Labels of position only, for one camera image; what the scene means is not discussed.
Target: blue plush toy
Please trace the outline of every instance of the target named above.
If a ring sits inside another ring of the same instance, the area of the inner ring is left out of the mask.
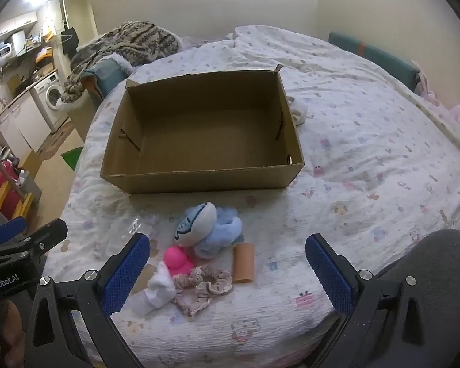
[[[215,207],[211,202],[191,207],[175,231],[178,246],[194,246],[194,253],[212,259],[221,248],[232,244],[242,232],[237,209]]]

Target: open cardboard box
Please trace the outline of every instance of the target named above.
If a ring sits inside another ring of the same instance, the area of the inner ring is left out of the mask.
[[[287,187],[304,160],[278,71],[128,80],[101,177],[130,194]]]

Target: kitchen counter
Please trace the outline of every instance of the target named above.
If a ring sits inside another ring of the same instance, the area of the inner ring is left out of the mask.
[[[20,97],[22,97],[25,93],[28,93],[31,88],[33,88],[35,85],[37,85],[39,82],[43,81],[45,78],[47,78],[48,76],[50,76],[52,73],[55,73],[57,71],[57,69],[49,72],[47,75],[41,77],[39,80],[35,81],[34,83],[32,83],[30,86],[27,86],[27,88],[22,91],[19,95],[17,95],[17,97],[15,97],[12,101],[10,101],[9,103],[7,103],[7,105],[5,105],[5,107],[0,111],[0,116],[8,109],[10,108],[13,103],[15,101],[17,101]]]

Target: washing machine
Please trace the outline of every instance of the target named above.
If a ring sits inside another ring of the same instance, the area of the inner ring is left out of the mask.
[[[63,86],[56,72],[48,75],[31,89],[32,97],[48,123],[51,133],[57,131],[68,119],[68,114],[56,106],[62,93]]]

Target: knitted blanket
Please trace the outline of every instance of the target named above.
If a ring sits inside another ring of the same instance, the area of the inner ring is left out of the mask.
[[[140,66],[175,54],[179,47],[173,34],[151,22],[125,22],[102,35],[92,45],[94,48],[82,49],[82,59],[66,80],[61,102],[73,103],[80,98],[85,90],[80,83],[82,71],[92,67],[107,55],[116,53],[131,65]]]

